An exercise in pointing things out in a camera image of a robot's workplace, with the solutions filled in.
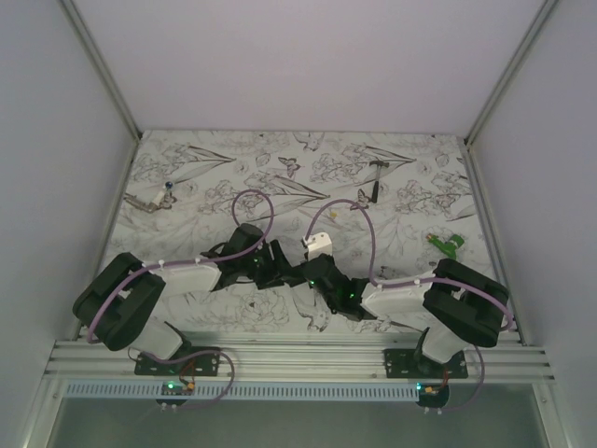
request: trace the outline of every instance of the purple cable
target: purple cable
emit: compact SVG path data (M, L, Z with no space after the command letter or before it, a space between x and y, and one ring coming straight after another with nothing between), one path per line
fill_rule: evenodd
M253 250L257 249L259 247L259 245L261 243L263 243L263 241L265 241L266 237L268 236L268 233L270 233L271 226L273 225L273 203L271 203L270 198L268 196L266 196L265 193L262 193L258 189L246 189L244 191L241 191L239 194L236 195L236 197L232 201L232 216L234 218L234 222L236 222L237 225L240 225L240 224L238 224L238 220L236 219L236 216L234 214L234 205L236 204L236 202L238 201L238 199L241 196L243 196L244 194L247 194L247 193L255 193L255 194L258 194L259 196L262 196L268 202L268 205L270 206L270 211L271 211L270 222L268 223L268 227L266 228L266 230L263 231L263 235L261 235L261 237L255 242L254 245L252 245L251 247L247 247L245 250L239 252L238 254L227 255L225 257L219 257L217 259L202 259L199 262L197 262L195 259L180 259L178 261L167 261L167 262L163 263L163 266L160 264L152 264L150 266L145 266L145 268L141 268L138 271L135 271L134 273L129 275L127 278L122 280L118 284L118 286L110 293L110 295L107 297L105 302L102 304L102 306L98 310L97 314L91 321L91 325L89 326L89 331L87 333L87 342L88 343L98 343L99 342L98 339L93 339L93 334L95 333L95 329L97 328L97 325L99 324L100 320L102 319L102 316L104 315L105 310L107 310L107 308L110 306L110 303L112 303L112 301L114 301L114 299L118 296L120 291L122 291L122 289L124 289L132 280L137 278L139 275L142 275L143 273L146 273L147 271L152 271L152 270L161 269L161 268L172 268L172 267L177 267L177 266L191 266L194 264L219 263L221 261L229 261L231 259L238 259L238 258L248 254L249 252L252 252Z
M473 345L473 347L475 347L475 350L477 351L477 356L479 357L479 364L481 365L481 375L479 376L479 382L477 383L475 392L473 392L473 395L471 395L470 399L468 399L463 404L459 404L458 406L451 406L449 408L442 408L441 411L443 413L453 413L454 411L461 411L462 409L473 404L475 400L477 400L477 398L479 397L479 392L483 387L483 383L485 383L485 360L483 359L483 355L481 354L479 348L476 345Z
M337 200L331 201L330 203L327 203L326 205L321 207L319 209L319 211L313 217L311 224L309 225L309 229L307 229L307 234L305 235L305 239L307 239L307 238L309 238L309 236L311 236L311 232L313 230L313 227L315 226L315 222L321 216L321 214L324 213L324 210L326 210L329 206L334 205L335 203L348 203L348 204L352 205L353 207L356 207L363 214L363 217L365 217L365 221L367 222L367 224L369 226L369 231L371 232L371 260L369 262L369 282L371 282L371 284L374 287L382 286L383 289L393 288L393 287L413 287L413 286L415 286L417 284L415 280L409 280L408 282L390 283L390 284L380 283L377 281L377 279L373 275L373 265L375 263L375 252L377 250L377 246L375 244L375 230L373 229L373 222L371 221L371 218L369 217L369 215L365 211L365 209L359 203L356 203L355 201L351 201L350 199L337 199ZM424 284L424 283L442 283L444 285L451 285L453 287L459 287L462 289L466 289L467 291L470 291L473 294L476 294L476 295L482 297L483 299L485 299L486 301L488 301L489 303L491 303L493 306L495 306L498 310L500 310L506 316L507 322L502 328L500 328L501 331L510 329L512 327L512 325L514 325L514 315L510 312L510 310L508 310L506 308L506 306L504 306L498 299L496 299L493 296L490 296L489 294L487 294L484 291L481 291L480 289L477 289L476 287L472 287L470 285L467 285L466 283L458 282L458 281L452 280L450 278L438 278L438 277L427 277L427 278L419 279L419 284Z
M185 407L181 408L181 409L207 408L209 406L212 406L212 405L218 403L232 389L232 384L234 383L234 376L236 375L236 371L234 370L234 363L232 362L232 359L230 359L230 357L227 354L225 354L224 352L220 352L219 350L201 350L199 352L195 352L195 353L191 353L190 355L186 355L185 357L180 357L179 359L160 359L160 358L156 357L155 355L152 355L151 353L146 353L146 352L143 352L143 355L150 359L153 359L156 362L159 362L160 364L166 364L166 365L178 364L179 362L189 361L194 357L202 357L203 355L220 355L229 363L229 365L230 365L230 381L228 381L228 384L226 385L226 387L224 387L224 389L222 389L222 391L219 394L217 394L212 399L208 399L207 401L205 401L201 404L185 405Z

